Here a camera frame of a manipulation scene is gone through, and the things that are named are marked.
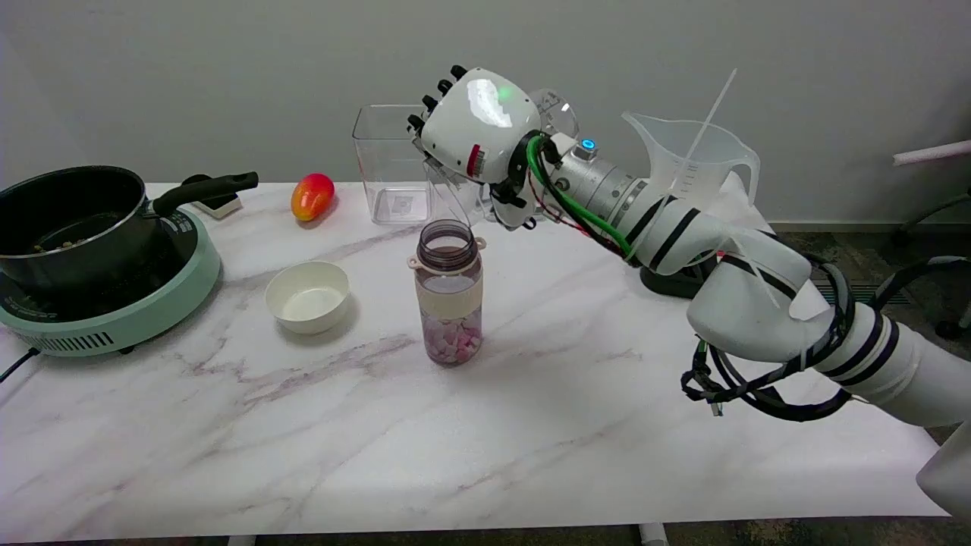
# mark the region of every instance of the transparent square box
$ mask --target transparent square box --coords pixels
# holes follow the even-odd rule
[[[432,217],[424,157],[408,131],[408,115],[423,111],[421,105],[372,104],[357,113],[352,136],[374,223],[425,223]]]

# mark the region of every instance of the pink candy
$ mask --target pink candy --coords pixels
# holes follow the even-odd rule
[[[428,356],[446,365],[469,361],[482,346],[482,308],[464,319],[439,321],[421,314],[425,351]]]

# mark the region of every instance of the green cable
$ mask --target green cable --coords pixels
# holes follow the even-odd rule
[[[543,169],[539,164],[539,152],[537,151],[537,147],[539,147],[541,140],[543,140],[543,137],[541,136],[535,136],[529,140],[529,143],[526,145],[526,160],[529,162],[529,168],[532,169],[533,175],[542,183],[547,177],[544,176],[546,173],[543,172]],[[624,239],[623,235],[614,229],[612,225],[604,222],[600,217],[591,213],[589,210],[584,208],[583,205],[574,201],[569,195],[561,192],[556,186],[552,184],[544,184],[544,187],[549,191],[555,191],[557,194],[559,194],[560,198],[563,199],[563,202],[566,203],[575,214],[583,217],[584,220],[596,225],[604,233],[610,235],[611,239],[614,239],[624,256],[630,255],[630,245],[627,244],[627,240]]]

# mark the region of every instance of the pink pipe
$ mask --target pink pipe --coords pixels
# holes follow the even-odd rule
[[[893,157],[893,166],[896,167],[899,165],[907,165],[909,163],[923,163],[924,161],[943,159],[944,157],[954,157],[955,155],[964,154],[971,154],[971,140],[955,142],[953,144],[945,144],[944,146],[935,146],[934,148],[925,148],[923,150],[916,150],[914,152],[896,154]]]

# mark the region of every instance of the pot handle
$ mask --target pot handle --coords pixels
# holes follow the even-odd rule
[[[244,189],[253,189],[258,184],[259,175],[255,172],[241,175],[225,175],[193,184],[186,184],[185,186],[170,189],[157,199],[149,201],[144,216],[167,217],[174,213],[180,205],[191,203],[192,201],[223,197]]]

